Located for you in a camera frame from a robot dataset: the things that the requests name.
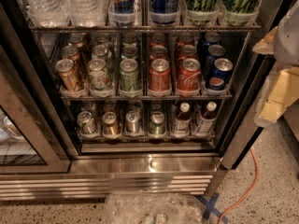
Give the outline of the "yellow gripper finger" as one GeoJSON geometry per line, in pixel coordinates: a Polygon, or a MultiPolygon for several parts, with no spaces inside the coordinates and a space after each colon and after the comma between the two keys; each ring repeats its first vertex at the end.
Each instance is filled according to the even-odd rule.
{"type": "Polygon", "coordinates": [[[277,27],[274,27],[263,39],[253,46],[252,51],[262,55],[274,54],[274,37],[277,27]]]}
{"type": "Polygon", "coordinates": [[[299,99],[299,66],[275,62],[267,76],[255,108],[259,127],[274,124],[299,99]]]}

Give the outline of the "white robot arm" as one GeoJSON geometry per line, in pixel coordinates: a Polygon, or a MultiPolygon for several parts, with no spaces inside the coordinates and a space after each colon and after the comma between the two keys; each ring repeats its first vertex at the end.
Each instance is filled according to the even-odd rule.
{"type": "Polygon", "coordinates": [[[299,99],[299,1],[252,50],[276,60],[255,108],[254,122],[264,128],[276,123],[299,99]]]}

